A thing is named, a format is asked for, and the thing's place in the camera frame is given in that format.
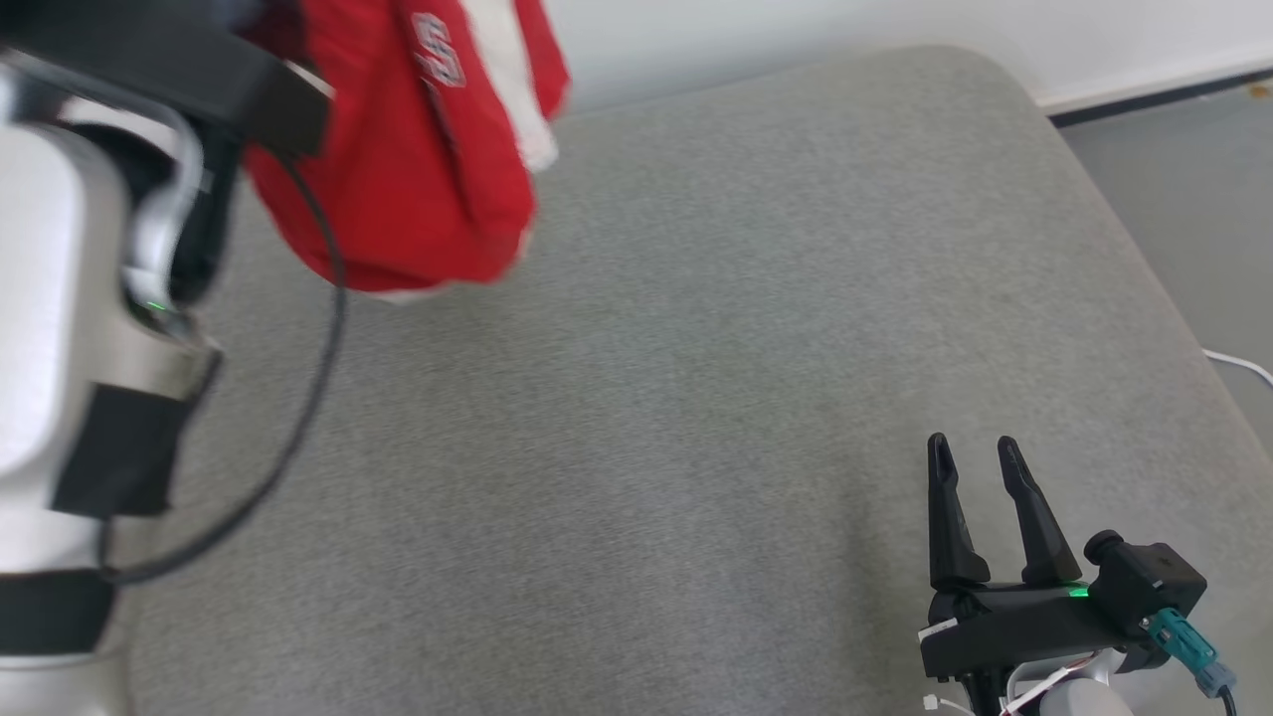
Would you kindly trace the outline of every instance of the gray floor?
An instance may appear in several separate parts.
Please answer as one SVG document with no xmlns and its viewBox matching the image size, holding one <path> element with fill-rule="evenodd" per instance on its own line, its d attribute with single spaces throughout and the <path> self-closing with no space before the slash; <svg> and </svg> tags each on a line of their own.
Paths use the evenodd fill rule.
<svg viewBox="0 0 1273 716">
<path fill-rule="evenodd" d="M 1273 369 L 1273 98 L 1240 88 L 1063 130 L 1212 350 Z M 1273 389 L 1220 366 L 1273 452 Z"/>
</svg>

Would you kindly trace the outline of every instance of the white stripe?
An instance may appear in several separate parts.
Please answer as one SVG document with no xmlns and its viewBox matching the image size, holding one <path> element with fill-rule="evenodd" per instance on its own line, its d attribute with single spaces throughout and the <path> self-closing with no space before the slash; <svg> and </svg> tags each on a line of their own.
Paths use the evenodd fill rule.
<svg viewBox="0 0 1273 716">
<path fill-rule="evenodd" d="M 540 172 L 556 161 L 556 141 L 531 80 L 526 38 L 513 0 L 460 0 L 477 56 L 517 135 L 522 164 Z"/>
</svg>

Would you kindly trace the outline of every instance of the white cable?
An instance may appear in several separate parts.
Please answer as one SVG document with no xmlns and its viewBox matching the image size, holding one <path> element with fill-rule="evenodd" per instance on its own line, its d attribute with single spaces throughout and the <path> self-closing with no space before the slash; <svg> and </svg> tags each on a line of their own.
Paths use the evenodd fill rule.
<svg viewBox="0 0 1273 716">
<path fill-rule="evenodd" d="M 965 708 L 964 706 L 960 706 L 959 703 L 955 703 L 953 701 L 948 701 L 948 699 L 945 699 L 945 698 L 937 698 L 936 693 L 931 693 L 931 694 L 928 694 L 928 696 L 924 697 L 924 711 L 937 711 L 938 706 L 946 706 L 946 707 L 953 708 L 955 711 L 960 711 L 962 713 L 967 713 L 967 716 L 976 716 L 976 713 L 973 713 L 971 710 Z"/>
<path fill-rule="evenodd" d="M 1220 361 L 1221 363 L 1228 363 L 1230 366 L 1246 368 L 1248 371 L 1251 371 L 1256 376 L 1264 378 L 1264 382 L 1269 383 L 1269 387 L 1273 387 L 1273 373 L 1265 371 L 1263 366 L 1251 363 L 1250 361 L 1244 361 L 1242 358 L 1234 358 L 1232 355 L 1226 355 L 1225 353 L 1207 350 L 1206 348 L 1203 348 L 1202 352 L 1204 355 L 1207 355 L 1207 358 L 1211 358 L 1212 361 Z"/>
</svg>

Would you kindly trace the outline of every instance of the red and white clothing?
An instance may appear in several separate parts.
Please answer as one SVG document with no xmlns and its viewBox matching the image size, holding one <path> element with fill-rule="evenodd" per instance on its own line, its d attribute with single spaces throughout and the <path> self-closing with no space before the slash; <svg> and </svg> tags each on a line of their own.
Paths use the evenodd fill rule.
<svg viewBox="0 0 1273 716">
<path fill-rule="evenodd" d="M 556 158 L 547 120 L 569 85 L 540 0 L 299 0 L 304 32 L 267 14 L 246 36 L 334 89 L 322 154 L 300 163 L 349 287 L 493 282 L 535 217 L 531 172 Z M 303 42 L 306 57 L 297 57 Z M 247 167 L 280 233 L 331 279 L 313 217 L 261 149 Z"/>
</svg>

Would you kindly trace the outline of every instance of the black knob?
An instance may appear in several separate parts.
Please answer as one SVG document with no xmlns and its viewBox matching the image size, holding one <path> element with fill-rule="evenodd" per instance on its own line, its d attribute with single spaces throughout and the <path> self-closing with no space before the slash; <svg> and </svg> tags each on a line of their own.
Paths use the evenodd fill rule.
<svg viewBox="0 0 1273 716">
<path fill-rule="evenodd" d="M 1083 547 L 1083 557 L 1086 557 L 1092 564 L 1100 567 L 1101 562 L 1105 559 L 1105 553 L 1109 552 L 1110 548 L 1119 544 L 1123 544 L 1122 535 L 1114 530 L 1101 530 L 1092 535 L 1092 539 L 1087 540 L 1087 545 Z"/>
</svg>

